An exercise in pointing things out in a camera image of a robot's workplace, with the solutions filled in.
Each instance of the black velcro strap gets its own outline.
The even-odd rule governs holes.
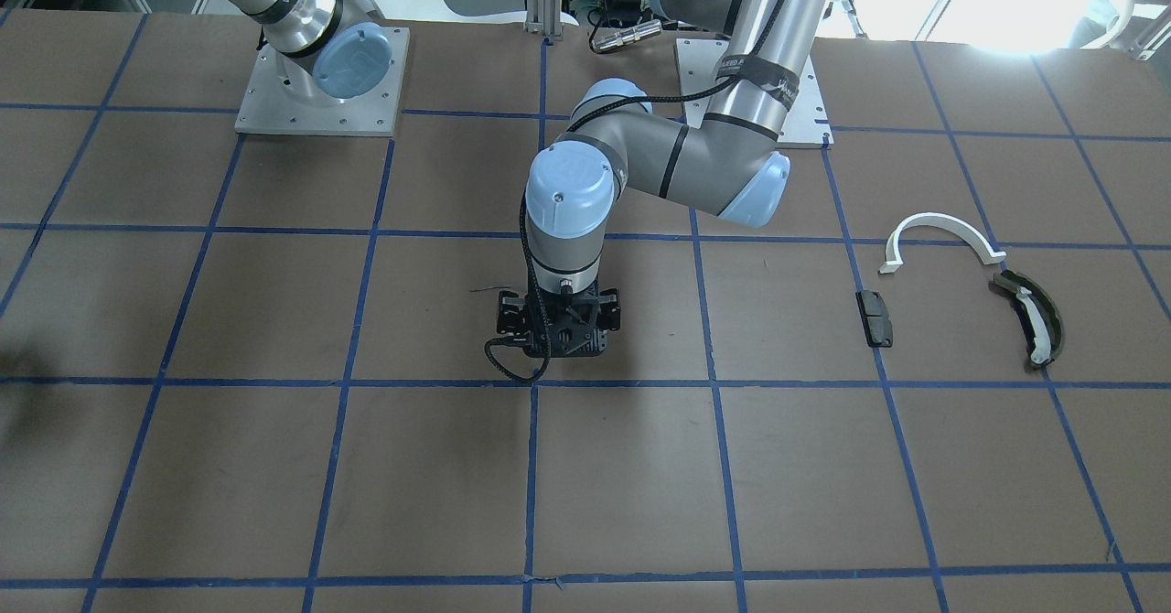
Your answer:
[[[780,101],[786,110],[793,109],[793,102],[797,98],[797,87],[801,84],[801,76],[794,71],[756,55],[724,55],[720,59],[720,67],[715,70],[715,79],[733,75],[756,84],[766,94]]]
[[[260,25],[273,25],[289,15],[289,12],[293,11],[293,7],[296,6],[297,1],[299,0],[276,0],[276,2],[273,2],[273,5],[267,9],[263,9],[263,12],[260,12],[259,14],[248,14],[248,16]]]

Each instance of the blue tape grid line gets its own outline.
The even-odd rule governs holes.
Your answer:
[[[837,179],[834,177],[834,165],[829,161],[829,138],[821,150],[821,159],[826,166],[826,177],[829,181],[829,190],[834,196],[834,206],[837,210],[837,222],[842,226],[842,237],[845,240],[845,253],[850,260],[850,271],[854,275],[854,287],[862,291],[865,286],[862,282],[862,271],[858,268],[857,254],[854,251],[854,241],[850,239],[849,224],[845,222],[845,207],[842,205],[841,192],[837,188]],[[908,488],[911,492],[911,500],[915,503],[915,516],[919,522],[919,532],[923,534],[923,547],[927,556],[931,580],[936,588],[936,598],[939,601],[940,613],[949,613],[947,594],[944,591],[943,574],[939,571],[939,560],[936,557],[936,545],[931,537],[931,527],[927,524],[926,509],[923,505],[923,496],[919,492],[919,481],[915,475],[915,465],[911,462],[911,451],[906,447],[906,437],[903,435],[903,422],[898,416],[898,408],[895,404],[895,396],[891,393],[891,383],[886,377],[886,367],[883,363],[878,348],[870,348],[874,353],[875,370],[878,372],[878,382],[882,387],[883,400],[886,402],[886,413],[890,414],[891,427],[895,440],[898,444],[899,457],[903,459],[903,470],[906,474]]]
[[[317,587],[317,573],[321,568],[321,552],[326,544],[326,530],[329,525],[329,506],[334,497],[334,482],[337,478],[337,461],[341,457],[342,434],[345,430],[345,413],[349,407],[350,388],[354,380],[354,362],[358,353],[358,339],[362,335],[362,319],[365,313],[367,293],[370,288],[370,273],[374,270],[375,251],[378,246],[378,225],[382,223],[383,207],[386,203],[386,188],[390,184],[390,170],[395,159],[395,141],[386,144],[386,159],[382,171],[382,182],[378,184],[378,197],[375,200],[374,219],[370,222],[370,230],[367,232],[365,263],[362,266],[362,281],[358,285],[357,302],[354,308],[354,329],[350,332],[350,347],[345,354],[345,369],[342,374],[341,391],[337,396],[337,422],[334,428],[334,440],[329,451],[329,465],[326,469],[326,488],[321,495],[321,511],[317,516],[317,531],[314,533],[313,553],[309,558],[309,575],[304,586],[304,598],[301,611],[309,613],[313,611],[313,597]]]
[[[135,28],[133,35],[130,38],[130,43],[126,45],[125,53],[122,54],[122,61],[118,63],[118,68],[114,71],[114,79],[110,81],[108,88],[105,88],[105,95],[102,97],[101,105],[97,107],[97,111],[94,115],[94,120],[89,123],[89,129],[85,130],[85,136],[81,141],[81,145],[77,147],[77,152],[74,154],[73,162],[69,163],[69,169],[66,170],[66,175],[61,179],[61,184],[57,185],[56,191],[53,193],[53,198],[49,200],[49,205],[44,209],[44,214],[41,216],[41,222],[37,224],[36,233],[33,234],[33,241],[28,244],[28,248],[25,250],[25,256],[21,258],[20,265],[16,267],[16,273],[13,274],[12,281],[8,284],[8,290],[5,292],[4,298],[0,299],[0,318],[4,316],[5,312],[8,309],[8,304],[12,302],[12,297],[16,292],[16,286],[20,285],[20,280],[25,277],[25,271],[28,270],[29,261],[33,260],[33,254],[36,252],[37,245],[41,244],[41,237],[44,236],[44,226],[49,223],[53,213],[57,210],[57,204],[61,203],[61,197],[64,196],[66,189],[69,186],[70,181],[73,181],[74,175],[77,171],[77,166],[81,164],[82,157],[85,155],[85,149],[89,148],[90,141],[94,138],[94,134],[97,132],[97,124],[102,121],[102,115],[105,114],[107,105],[110,104],[110,98],[114,97],[114,90],[118,88],[118,81],[122,80],[122,74],[126,70],[126,64],[130,62],[130,55],[135,52],[135,46],[138,45],[138,39],[142,36],[143,27],[146,26],[146,20],[150,18],[149,14],[144,14],[138,21],[138,27]]]
[[[139,28],[145,20],[146,16],[143,16]],[[187,287],[183,292],[183,301],[179,304],[179,311],[176,314],[174,323],[171,326],[171,334],[167,338],[166,348],[163,350],[163,359],[159,362],[158,373],[155,375],[150,397],[148,399],[146,408],[143,411],[142,422],[138,425],[138,435],[135,437],[135,445],[130,451],[130,461],[126,464],[126,471],[122,479],[122,486],[118,490],[118,498],[115,500],[114,512],[110,515],[110,523],[105,529],[105,537],[102,540],[102,549],[98,551],[97,561],[94,565],[94,574],[90,579],[89,587],[85,590],[85,599],[82,602],[81,608],[82,613],[89,613],[94,607],[94,598],[97,595],[97,587],[101,584],[103,573],[105,572],[105,564],[110,557],[110,550],[114,546],[114,538],[118,532],[118,524],[122,520],[122,512],[126,506],[130,486],[133,484],[135,474],[138,470],[138,459],[142,458],[143,444],[146,441],[146,432],[150,430],[150,423],[155,416],[155,408],[158,404],[159,393],[163,391],[163,381],[166,379],[166,369],[171,365],[171,356],[174,354],[174,346],[179,340],[179,332],[183,329],[183,321],[187,316],[187,308],[191,305],[191,298],[196,291],[196,282],[199,280],[199,272],[203,270],[204,261],[207,258],[207,250],[211,246],[212,237],[215,234],[212,229],[219,220],[220,212],[224,209],[224,199],[227,197],[227,191],[232,184],[232,177],[235,173],[237,164],[240,162],[240,152],[244,150],[244,135],[237,138],[235,149],[232,151],[232,159],[228,162],[227,172],[224,175],[224,183],[220,185],[219,195],[215,198],[215,206],[212,209],[211,218],[207,220],[207,230],[204,232],[203,243],[199,245],[199,253],[191,268],[191,277],[187,279]]]
[[[947,116],[944,113],[943,104],[940,103],[939,96],[936,93],[934,84],[933,84],[933,82],[931,80],[931,74],[927,70],[927,67],[926,67],[926,63],[923,60],[922,53],[919,52],[919,46],[917,43],[912,42],[911,43],[911,48],[915,52],[916,60],[918,60],[919,69],[923,71],[923,77],[924,77],[925,83],[927,84],[927,89],[931,93],[931,98],[932,98],[932,101],[936,104],[936,110],[939,113],[939,121],[943,123],[944,130],[947,132],[947,138],[950,139],[950,142],[952,144],[952,149],[954,150],[954,154],[956,154],[956,158],[959,162],[959,165],[960,165],[960,168],[961,168],[961,170],[964,172],[964,177],[968,182],[968,188],[972,191],[972,200],[975,203],[975,207],[978,209],[978,211],[980,213],[980,219],[984,222],[985,229],[987,230],[988,241],[995,247],[997,246],[997,240],[995,240],[994,233],[992,231],[992,225],[987,220],[987,213],[985,212],[984,204],[980,202],[980,197],[979,197],[979,195],[978,195],[978,192],[975,190],[975,185],[974,185],[974,183],[973,183],[973,181],[972,181],[972,178],[971,178],[971,176],[970,176],[970,173],[967,171],[967,165],[964,162],[964,156],[960,152],[958,142],[956,141],[956,135],[952,132],[951,123],[947,121]],[[1119,231],[1122,231],[1123,238],[1127,240],[1128,245],[1134,245],[1132,240],[1130,239],[1130,234],[1127,232],[1127,229],[1125,229],[1125,226],[1122,223],[1122,218],[1115,211],[1114,205],[1111,204],[1109,196],[1107,196],[1107,193],[1105,193],[1105,189],[1102,186],[1101,181],[1098,181],[1098,177],[1097,177],[1096,172],[1094,171],[1094,165],[1090,163],[1089,158],[1087,157],[1086,151],[1082,148],[1081,141],[1077,138],[1077,134],[1074,131],[1073,124],[1070,124],[1068,117],[1066,116],[1064,110],[1061,108],[1061,103],[1057,100],[1056,94],[1054,94],[1053,88],[1049,86],[1048,80],[1046,80],[1045,73],[1041,70],[1040,63],[1038,62],[1036,57],[1032,57],[1032,61],[1033,61],[1034,69],[1036,69],[1038,76],[1041,79],[1041,82],[1042,82],[1042,84],[1046,88],[1046,91],[1049,93],[1050,100],[1053,100],[1053,103],[1056,107],[1057,113],[1061,115],[1061,118],[1064,122],[1066,128],[1069,130],[1069,137],[1071,137],[1074,139],[1074,144],[1077,147],[1077,150],[1080,151],[1080,154],[1082,155],[1083,161],[1086,162],[1087,169],[1089,170],[1090,175],[1094,177],[1095,183],[1098,186],[1098,191],[1102,193],[1103,200],[1105,202],[1105,204],[1110,209],[1110,212],[1114,216],[1114,219],[1117,223]],[[1150,284],[1151,288],[1153,288],[1155,295],[1159,297],[1158,288],[1155,287],[1155,281],[1150,278],[1150,274],[1146,272],[1145,265],[1142,261],[1142,257],[1138,254],[1137,251],[1132,250],[1132,253],[1134,253],[1135,258],[1138,259],[1139,266],[1143,267],[1143,272],[1144,272],[1144,274],[1146,274],[1148,282]],[[1001,267],[1001,270],[1004,270],[1006,266],[1004,264],[1001,264],[1000,267]],[[876,355],[878,354],[877,348],[875,348],[875,354]],[[1049,377],[1048,369],[1043,369],[1042,370],[1042,379],[1048,384],[1048,390],[1049,390],[1050,400],[1053,401],[1055,411],[1056,411],[1059,418],[1062,422],[1062,428],[1066,430],[1066,438],[1067,438],[1067,441],[1069,443],[1069,448],[1070,448],[1070,450],[1071,450],[1071,452],[1074,455],[1075,462],[1078,465],[1078,470],[1081,472],[1082,481],[1083,481],[1083,484],[1086,486],[1086,491],[1087,491],[1088,496],[1090,497],[1091,502],[1094,503],[1095,511],[1098,515],[1098,522],[1100,522],[1100,524],[1102,526],[1103,534],[1105,536],[1107,542],[1110,543],[1110,546],[1111,546],[1111,550],[1114,552],[1115,559],[1117,560],[1118,564],[1121,564],[1121,565],[1124,566],[1125,561],[1122,558],[1122,552],[1118,549],[1117,543],[1115,542],[1114,532],[1110,529],[1110,522],[1107,519],[1107,515],[1104,512],[1104,509],[1102,509],[1101,503],[1098,500],[1097,491],[1094,488],[1093,481],[1090,479],[1089,471],[1087,470],[1087,468],[1084,465],[1084,462],[1082,461],[1081,450],[1077,447],[1077,441],[1074,437],[1073,429],[1069,427],[1069,423],[1068,423],[1068,421],[1066,418],[1064,410],[1061,407],[1061,401],[1057,397],[1057,391],[1056,391],[1056,389],[1050,383],[1050,377]],[[1131,605],[1135,608],[1135,613],[1143,613],[1142,604],[1138,601],[1138,595],[1135,592],[1135,587],[1134,587],[1134,584],[1131,583],[1129,572],[1127,572],[1125,568],[1123,568],[1121,571],[1121,575],[1122,575],[1123,584],[1127,587],[1127,593],[1130,597]]]
[[[1042,70],[1041,68],[1041,63],[1038,61],[1035,56],[1030,56],[1030,60],[1033,61],[1033,68],[1036,70],[1038,79],[1040,79],[1041,84],[1045,86],[1045,90],[1049,95],[1049,98],[1053,101],[1054,108],[1057,109],[1057,114],[1059,116],[1061,116],[1062,123],[1066,124],[1066,129],[1069,130],[1069,135],[1074,139],[1074,145],[1077,147],[1077,152],[1081,154],[1082,159],[1086,163],[1087,171],[1089,171],[1089,175],[1094,179],[1094,184],[1097,185],[1098,192],[1102,196],[1102,200],[1105,202],[1107,207],[1110,210],[1110,216],[1114,217],[1114,220],[1118,225],[1118,231],[1122,232],[1122,237],[1127,241],[1127,245],[1134,246],[1134,240],[1131,240],[1130,232],[1127,230],[1125,224],[1123,224],[1122,222],[1122,216],[1118,214],[1117,210],[1114,206],[1114,202],[1110,200],[1110,196],[1108,195],[1105,186],[1102,184],[1102,179],[1100,178],[1097,170],[1094,168],[1094,163],[1090,162],[1089,155],[1086,152],[1086,148],[1082,145],[1081,139],[1077,137],[1077,132],[1074,130],[1073,123],[1070,123],[1069,121],[1069,116],[1066,115],[1066,109],[1061,107],[1061,101],[1057,98],[1056,93],[1054,93],[1053,87],[1049,84],[1049,80],[1046,79],[1045,70]],[[1146,268],[1146,264],[1143,261],[1142,254],[1139,254],[1137,250],[1131,250],[1131,252],[1134,254],[1135,260],[1138,261],[1138,267],[1143,271],[1143,275],[1145,275],[1146,282],[1151,287],[1151,292],[1155,293],[1156,300],[1158,300],[1159,306],[1163,307],[1163,314],[1167,318],[1167,320],[1171,320],[1171,311],[1167,309],[1167,305],[1164,301],[1163,295],[1159,293],[1158,286],[1155,285],[1155,279],[1151,278],[1151,273]],[[1045,377],[1046,382],[1049,382],[1050,379],[1048,369],[1045,369],[1045,372],[1042,372],[1042,376]],[[1059,421],[1061,421],[1061,428],[1066,432],[1066,440],[1069,442],[1069,450],[1073,452],[1074,462],[1077,463],[1077,471],[1082,476],[1082,482],[1086,485],[1086,492],[1090,497],[1090,500],[1094,503],[1094,511],[1098,516],[1098,523],[1102,526],[1102,533],[1105,536],[1105,540],[1110,543],[1109,545],[1110,551],[1114,554],[1116,561],[1124,566],[1121,572],[1122,583],[1127,587],[1127,594],[1130,595],[1130,602],[1135,607],[1135,613],[1143,613],[1142,601],[1138,600],[1138,593],[1135,591],[1135,584],[1130,579],[1130,573],[1125,571],[1127,561],[1123,559],[1122,549],[1115,540],[1114,530],[1110,526],[1110,520],[1107,518],[1105,509],[1102,508],[1102,502],[1097,495],[1097,488],[1094,486],[1094,481],[1093,478],[1090,478],[1090,472],[1086,468],[1086,461],[1082,458],[1082,451],[1077,447],[1077,438],[1074,436],[1074,429],[1069,424],[1069,418],[1066,416],[1066,409],[1061,404],[1061,397],[1057,395],[1057,390],[1052,386],[1049,387],[1049,397],[1053,401],[1053,407],[1057,414],[1057,418]]]
[[[706,388],[711,380],[541,380],[545,388]],[[91,376],[0,376],[0,384],[76,384],[90,387],[144,387],[155,383],[153,377],[91,377]],[[1171,382],[1107,382],[1107,381],[1049,381],[1038,380],[888,380],[892,389],[1041,389],[1050,386],[1057,389],[1097,390],[1171,390]],[[879,380],[715,380],[721,389],[878,389]],[[341,380],[285,380],[276,377],[164,377],[164,387],[285,387],[329,388],[341,387]],[[374,380],[355,377],[351,388],[520,388],[511,380]]]
[[[1066,563],[1038,565],[961,565],[940,567],[944,577],[1007,577],[1020,574],[1119,574],[1130,573],[1171,574],[1171,563]],[[867,567],[860,570],[758,570],[744,572],[745,581],[830,581],[868,579],[922,579],[931,577],[927,567]],[[632,572],[608,574],[582,572],[561,574],[562,584],[658,584],[734,581],[731,571],[658,573]],[[129,588],[288,588],[304,587],[304,577],[246,578],[230,577],[166,577],[166,578],[116,578],[102,579],[100,590]],[[525,584],[548,584],[534,581],[523,574],[410,574],[410,575],[363,575],[320,577],[316,586],[370,587],[370,586],[522,586]],[[25,590],[81,590],[91,584],[90,579],[0,579],[0,591]]]
[[[1073,137],[1074,145],[1077,147],[1077,152],[1081,154],[1082,159],[1086,163],[1086,168],[1090,172],[1094,184],[1097,186],[1098,192],[1102,196],[1102,200],[1105,202],[1105,206],[1110,209],[1110,216],[1114,218],[1115,224],[1118,225],[1118,231],[1122,232],[1123,240],[1125,240],[1127,246],[1130,247],[1131,253],[1135,256],[1135,260],[1138,261],[1139,270],[1143,271],[1143,277],[1146,278],[1146,284],[1151,287],[1151,292],[1155,293],[1155,299],[1158,300],[1159,306],[1163,308],[1163,315],[1165,315],[1167,320],[1171,320],[1171,308],[1167,308],[1166,299],[1163,298],[1163,293],[1159,292],[1159,287],[1155,284],[1155,278],[1151,277],[1151,271],[1146,267],[1146,261],[1143,260],[1143,254],[1135,248],[1135,241],[1130,238],[1130,231],[1127,230],[1127,225],[1122,222],[1122,216],[1118,214],[1118,210],[1115,207],[1114,202],[1110,200],[1110,196],[1098,176],[1097,169],[1094,166],[1094,163],[1090,162],[1090,157],[1086,152],[1086,147],[1082,145],[1080,136],[1074,130],[1074,124],[1070,123],[1069,116],[1066,114],[1066,109],[1061,105],[1061,101],[1054,93],[1053,86],[1049,84],[1049,79],[1046,77],[1045,70],[1041,68],[1041,63],[1035,56],[1032,56],[1032,60],[1033,68],[1036,69],[1036,75],[1041,79],[1041,84],[1045,86],[1046,93],[1049,93],[1049,98],[1053,100],[1053,104],[1057,109],[1059,116],[1061,116],[1061,122],[1064,123],[1066,129],[1069,130],[1069,136]]]
[[[724,479],[724,506],[728,519],[728,544],[732,553],[732,577],[735,583],[737,608],[748,612],[748,594],[744,585],[744,564],[740,559],[740,529],[737,525],[735,492],[732,490],[732,464],[728,459],[727,429],[724,424],[724,400],[715,375],[715,355],[712,349],[712,323],[707,312],[707,286],[704,282],[704,254],[699,243],[699,218],[696,209],[691,216],[691,250],[696,259],[696,286],[699,292],[699,318],[704,327],[704,353],[707,357],[707,383],[712,389],[712,409],[715,415],[715,442],[720,451],[720,475]]]
[[[41,229],[37,223],[4,222],[0,230],[34,231]],[[143,233],[203,233],[205,226],[182,224],[75,224],[50,223],[44,231],[123,231]],[[328,226],[215,226],[215,233],[256,233],[288,236],[367,236],[367,229],[328,227]],[[444,231],[444,230],[408,230],[379,229],[378,236],[398,238],[497,238],[515,240],[520,237],[515,231]],[[607,233],[607,240],[660,240],[685,243],[692,240],[690,233]],[[816,244],[843,245],[843,238],[831,236],[699,236],[701,243],[780,243],[780,244]],[[855,245],[885,245],[886,238],[851,238]],[[900,245],[930,245],[940,247],[966,247],[963,240],[900,238]],[[1146,251],[1166,252],[1171,245],[1155,244],[1109,244],[1109,243],[1042,243],[1042,241],[1001,241],[1001,247],[1029,250],[1086,250],[1086,251]]]
[[[964,161],[964,154],[959,150],[959,142],[956,141],[956,134],[951,128],[951,123],[947,121],[947,115],[944,113],[944,105],[939,101],[939,94],[936,91],[936,86],[931,80],[931,74],[927,73],[927,64],[923,61],[923,54],[919,52],[919,45],[912,41],[911,50],[915,52],[915,60],[919,63],[919,70],[923,71],[923,80],[927,83],[927,91],[931,94],[931,101],[936,104],[936,111],[939,113],[939,121],[944,124],[947,141],[951,142],[952,151],[956,154],[956,162],[959,163],[959,170],[963,172],[964,181],[967,183],[967,190],[972,193],[972,200],[975,202],[975,210],[980,213],[980,223],[984,224],[984,234],[987,236],[988,243],[992,244],[993,248],[999,250],[1000,247],[997,244],[997,237],[992,233],[992,224],[988,223],[988,214],[984,212],[984,204],[980,203],[980,193],[975,189],[975,181],[972,179],[972,175],[967,170],[967,163]]]
[[[536,423],[540,416],[539,390],[536,383],[528,389],[528,471],[525,477],[525,572],[533,575],[536,544]],[[525,579],[521,595],[521,613],[533,609],[533,579]]]

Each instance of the aluminum mounting plate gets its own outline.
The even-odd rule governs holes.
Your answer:
[[[703,91],[712,84],[712,73],[719,63],[727,41],[711,39],[676,39],[674,53],[679,64],[679,90],[686,94]],[[687,125],[699,128],[707,111],[707,98],[684,104]],[[788,149],[821,149],[829,141],[834,143],[834,131],[826,116],[826,102],[821,97],[817,74],[813,60],[807,59],[801,71],[801,87],[793,109],[785,117],[785,127],[778,144]]]
[[[345,101],[330,98],[320,91],[320,98],[313,100],[289,91],[282,64],[278,61],[281,55],[272,46],[265,46],[256,55],[248,88],[240,102],[240,114],[235,117],[237,132],[393,137],[411,32],[405,27],[383,29],[390,40],[393,57],[390,70],[377,87]]]

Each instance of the blue tape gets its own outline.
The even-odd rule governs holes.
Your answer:
[[[146,22],[146,16],[149,16],[149,14],[144,15],[143,20],[138,23],[139,32],[142,26]],[[179,311],[174,316],[174,322],[171,325],[171,334],[166,340],[166,348],[163,350],[163,359],[158,365],[158,373],[155,375],[155,383],[153,387],[151,387],[150,397],[146,400],[146,408],[143,410],[143,418],[138,425],[138,434],[135,437],[133,449],[130,451],[130,461],[126,464],[126,471],[122,479],[122,486],[118,490],[118,498],[114,503],[114,512],[110,515],[110,523],[105,529],[102,549],[98,551],[97,561],[94,565],[91,584],[85,591],[85,599],[82,604],[82,613],[89,613],[94,607],[94,598],[97,594],[97,584],[100,584],[102,574],[105,572],[105,563],[110,557],[110,549],[114,546],[114,538],[118,532],[118,524],[122,522],[122,512],[126,506],[126,497],[130,495],[130,486],[133,483],[135,474],[138,471],[138,459],[142,458],[143,444],[146,441],[146,432],[150,430],[151,420],[155,417],[155,408],[158,406],[159,393],[163,391],[163,381],[166,377],[166,369],[171,365],[171,356],[174,354],[174,346],[179,340],[179,333],[183,331],[183,321],[187,316],[187,308],[191,306],[191,298],[196,292],[196,282],[199,280],[199,273],[207,258],[207,250],[211,246],[212,237],[214,236],[212,229],[219,220],[219,214],[224,209],[224,199],[227,197],[227,190],[232,184],[232,177],[235,173],[237,164],[240,162],[240,152],[244,150],[244,135],[239,136],[235,141],[235,149],[232,151],[232,159],[228,161],[227,172],[224,175],[224,183],[220,185],[219,196],[215,198],[215,205],[212,207],[211,218],[207,220],[207,229],[204,232],[203,243],[199,245],[199,253],[196,256],[196,263],[191,268],[191,275],[187,278],[187,287],[183,292],[183,300],[179,302]]]
[[[354,379],[354,362],[357,359],[358,340],[362,335],[362,318],[365,314],[367,293],[370,288],[370,273],[374,270],[374,257],[378,246],[378,227],[382,224],[383,209],[386,205],[386,188],[390,185],[390,170],[395,159],[395,141],[386,144],[386,159],[382,170],[382,182],[378,184],[378,197],[375,200],[374,219],[367,232],[365,263],[362,266],[362,280],[358,285],[358,299],[354,308],[354,325],[350,332],[350,347],[345,354],[345,368],[342,373],[342,388],[337,395],[337,421],[334,427],[334,438],[329,451],[329,465],[326,469],[326,488],[321,495],[321,510],[317,515],[317,530],[313,539],[313,553],[309,558],[308,583],[304,586],[304,598],[301,611],[313,611],[313,597],[317,585],[317,572],[321,567],[321,552],[326,543],[326,529],[329,525],[329,506],[334,497],[334,482],[337,478],[337,461],[341,457],[342,435],[345,431],[345,413],[349,407],[350,387]]]
[[[1087,170],[1089,170],[1094,184],[1097,186],[1098,192],[1102,196],[1102,200],[1105,202],[1107,209],[1110,210],[1110,217],[1114,218],[1115,224],[1118,225],[1118,231],[1122,232],[1123,240],[1130,247],[1131,253],[1135,256],[1135,260],[1138,261],[1138,268],[1143,271],[1143,277],[1146,279],[1148,286],[1151,287],[1151,292],[1155,293],[1155,299],[1159,302],[1159,307],[1163,308],[1163,315],[1167,320],[1171,320],[1171,307],[1167,306],[1166,299],[1163,293],[1159,292],[1158,285],[1155,282],[1155,278],[1151,277],[1150,268],[1146,267],[1146,261],[1143,260],[1143,256],[1135,248],[1135,241],[1130,238],[1130,232],[1127,231],[1127,225],[1122,222],[1122,216],[1118,214],[1118,210],[1114,206],[1114,202],[1110,200],[1109,193],[1105,191],[1105,185],[1103,185],[1101,177],[1097,173],[1097,169],[1094,168],[1094,163],[1090,162],[1089,155],[1086,152],[1086,148],[1082,145],[1082,141],[1077,132],[1074,130],[1074,124],[1070,123],[1069,116],[1066,114],[1066,109],[1061,107],[1061,101],[1057,100],[1057,95],[1053,90],[1053,86],[1049,84],[1049,79],[1046,77],[1045,71],[1041,69],[1041,63],[1038,61],[1036,55],[1030,55],[1033,60],[1033,68],[1036,69],[1036,75],[1041,79],[1041,84],[1045,86],[1046,93],[1049,93],[1049,98],[1053,100],[1053,104],[1057,108],[1057,114],[1061,116],[1061,122],[1066,124],[1066,129],[1069,130],[1070,137],[1074,139],[1074,145],[1077,147],[1077,152],[1081,154],[1083,162],[1086,163]]]
[[[826,166],[826,176],[829,179],[829,190],[834,197],[834,206],[837,210],[837,220],[842,225],[842,238],[845,241],[845,253],[850,260],[850,271],[854,274],[854,285],[856,290],[862,291],[865,286],[862,282],[862,272],[858,270],[858,259],[854,251],[854,240],[850,237],[849,224],[845,222],[845,207],[842,205],[841,191],[837,188],[836,176],[834,176],[834,165],[829,161],[828,138],[826,138],[826,142],[822,145],[821,159]],[[871,348],[871,353],[875,360],[875,370],[878,372],[878,381],[882,384],[883,400],[886,402],[886,413],[890,414],[891,427],[895,430],[895,440],[898,443],[898,452],[903,459],[903,470],[906,472],[906,483],[909,489],[911,489],[911,500],[915,503],[915,516],[919,522],[919,531],[923,533],[923,547],[927,554],[927,565],[931,570],[931,580],[936,587],[936,598],[939,600],[940,613],[949,613],[947,594],[944,591],[944,580],[939,572],[939,560],[936,556],[936,543],[931,537],[931,527],[927,524],[927,513],[923,505],[923,496],[919,492],[919,481],[915,475],[915,464],[911,462],[911,451],[908,449],[906,437],[903,435],[903,422],[899,420],[898,407],[895,404],[893,394],[891,394],[890,380],[886,377],[886,367],[883,363],[882,354],[878,352],[878,348]]]
[[[704,327],[704,353],[707,359],[707,381],[712,389],[715,414],[715,441],[720,451],[720,475],[724,481],[724,506],[728,520],[728,544],[732,552],[732,577],[735,580],[737,609],[748,612],[748,594],[744,586],[744,563],[740,558],[740,526],[737,525],[735,492],[732,490],[732,464],[728,459],[727,429],[724,424],[724,400],[717,384],[715,355],[712,349],[711,315],[707,312],[707,285],[704,282],[704,254],[699,246],[699,218],[696,209],[687,209],[691,219],[691,250],[696,259],[696,286],[699,292],[699,318]]]
[[[150,14],[143,14],[143,18],[138,20],[138,27],[135,28],[135,33],[130,38],[130,43],[126,45],[126,50],[122,54],[122,61],[118,62],[118,68],[114,71],[114,79],[110,81],[109,87],[105,88],[105,95],[102,97],[102,104],[97,109],[97,114],[94,115],[94,121],[90,122],[89,129],[85,131],[85,136],[82,138],[81,145],[77,148],[77,152],[74,155],[73,162],[69,163],[69,169],[66,170],[66,175],[57,185],[56,191],[53,193],[53,198],[49,200],[49,206],[44,209],[44,214],[41,216],[41,222],[36,229],[36,233],[33,234],[33,241],[29,241],[28,248],[25,250],[25,256],[21,258],[20,265],[16,267],[16,272],[13,274],[12,281],[8,284],[8,290],[5,291],[4,298],[0,298],[0,318],[4,316],[6,311],[8,311],[8,305],[12,304],[12,297],[15,294],[21,279],[23,279],[25,271],[28,270],[28,264],[33,260],[33,254],[36,252],[36,247],[41,244],[41,237],[44,236],[44,226],[49,223],[53,213],[57,210],[57,204],[61,203],[61,197],[64,196],[66,189],[69,186],[70,181],[73,181],[73,177],[77,171],[77,166],[81,164],[81,159],[85,155],[85,149],[89,148],[89,143],[93,141],[94,134],[97,131],[97,124],[102,121],[104,108],[109,105],[110,98],[114,96],[114,90],[117,89],[118,81],[122,80],[122,74],[126,70],[126,64],[130,62],[130,55],[133,54],[135,46],[138,45],[138,38],[142,36],[143,27],[146,26],[146,19],[149,18]]]

